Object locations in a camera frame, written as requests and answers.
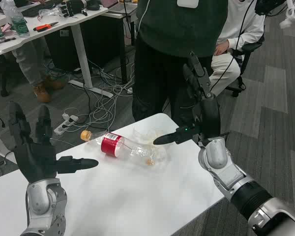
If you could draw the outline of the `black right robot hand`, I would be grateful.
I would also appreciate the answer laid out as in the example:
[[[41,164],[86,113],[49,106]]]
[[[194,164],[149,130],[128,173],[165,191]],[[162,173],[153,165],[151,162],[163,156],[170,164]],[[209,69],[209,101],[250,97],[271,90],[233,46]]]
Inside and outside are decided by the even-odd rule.
[[[156,138],[154,145],[181,144],[195,135],[201,135],[206,141],[221,136],[219,104],[215,94],[210,91],[207,69],[193,52],[190,53],[187,64],[183,65],[183,76],[187,82],[187,93],[194,100],[193,120],[177,128],[174,133]]]

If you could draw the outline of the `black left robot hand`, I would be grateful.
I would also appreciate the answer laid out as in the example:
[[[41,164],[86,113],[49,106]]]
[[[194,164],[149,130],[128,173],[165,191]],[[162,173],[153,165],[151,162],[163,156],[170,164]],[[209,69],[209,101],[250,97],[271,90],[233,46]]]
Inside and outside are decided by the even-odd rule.
[[[35,127],[37,142],[31,138],[30,124],[16,102],[9,103],[9,130],[16,144],[14,156],[17,165],[29,183],[55,178],[57,174],[91,169],[98,165],[98,161],[94,159],[74,159],[72,156],[56,159],[55,148],[50,143],[53,132],[50,111],[45,105],[40,107]]]

